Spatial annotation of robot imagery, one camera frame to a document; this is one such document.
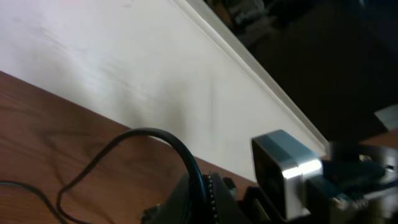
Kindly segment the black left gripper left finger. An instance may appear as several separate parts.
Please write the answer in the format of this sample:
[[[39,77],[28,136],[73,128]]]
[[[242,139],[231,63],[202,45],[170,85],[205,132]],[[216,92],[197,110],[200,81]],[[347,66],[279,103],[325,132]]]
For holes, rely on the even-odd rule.
[[[189,224],[192,222],[189,175],[184,174],[164,203],[143,211],[141,224]]]

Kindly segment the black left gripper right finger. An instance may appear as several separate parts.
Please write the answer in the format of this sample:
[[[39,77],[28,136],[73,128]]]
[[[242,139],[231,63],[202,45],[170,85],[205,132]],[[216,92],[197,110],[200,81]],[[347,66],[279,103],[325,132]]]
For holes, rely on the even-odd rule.
[[[208,175],[210,217],[217,224],[251,224],[250,219],[239,208],[226,184],[216,172]]]

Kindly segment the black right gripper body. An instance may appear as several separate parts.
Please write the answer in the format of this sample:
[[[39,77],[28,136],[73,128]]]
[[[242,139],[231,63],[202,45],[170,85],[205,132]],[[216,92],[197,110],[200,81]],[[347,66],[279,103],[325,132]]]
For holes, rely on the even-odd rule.
[[[303,186],[303,214],[287,216],[287,194],[247,189],[242,208],[253,223],[397,223],[397,149],[334,142],[323,175]]]

